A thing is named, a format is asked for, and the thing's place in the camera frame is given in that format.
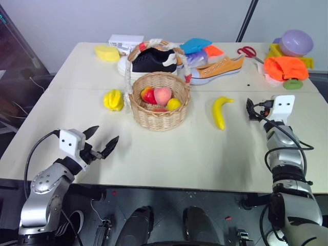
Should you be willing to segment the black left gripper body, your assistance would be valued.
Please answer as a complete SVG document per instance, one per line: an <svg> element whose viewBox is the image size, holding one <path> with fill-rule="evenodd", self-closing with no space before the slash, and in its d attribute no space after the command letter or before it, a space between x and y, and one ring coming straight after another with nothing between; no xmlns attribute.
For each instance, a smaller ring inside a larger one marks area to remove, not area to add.
<svg viewBox="0 0 328 246"><path fill-rule="evenodd" d="M92 146L88 143L85 143L84 148L79 152L79 156L87 165L90 165L97 159L103 158L102 154L94 151Z"/></svg>

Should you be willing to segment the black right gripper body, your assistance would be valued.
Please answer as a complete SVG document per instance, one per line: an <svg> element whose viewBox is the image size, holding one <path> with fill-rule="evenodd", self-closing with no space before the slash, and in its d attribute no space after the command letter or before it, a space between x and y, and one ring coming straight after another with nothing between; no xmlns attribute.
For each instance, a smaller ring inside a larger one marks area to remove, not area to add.
<svg viewBox="0 0 328 246"><path fill-rule="evenodd" d="M270 112L270 109L272 108L272 106L273 106L273 101L272 100L266 100L264 102L255 104L254 105L254 112L255 112L255 115L257 117L257 120L261 121L262 119L266 118L269 115L269 112ZM262 107L263 110L260 111L260 113L257 113L255 111L256 107Z"/></svg>

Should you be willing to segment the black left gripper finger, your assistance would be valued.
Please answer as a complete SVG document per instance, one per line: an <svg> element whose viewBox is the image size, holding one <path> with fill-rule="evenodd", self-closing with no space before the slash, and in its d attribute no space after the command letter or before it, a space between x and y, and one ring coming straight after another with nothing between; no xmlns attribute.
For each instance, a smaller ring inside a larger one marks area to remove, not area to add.
<svg viewBox="0 0 328 246"><path fill-rule="evenodd" d="M111 154L111 152L115 149L118 140L119 140L119 136L116 136L106 144L105 148L100 153L102 159L106 159Z"/></svg>
<svg viewBox="0 0 328 246"><path fill-rule="evenodd" d="M85 135L85 140L90 139L94 133L98 130L99 126L92 126L83 131L83 134Z"/></svg>

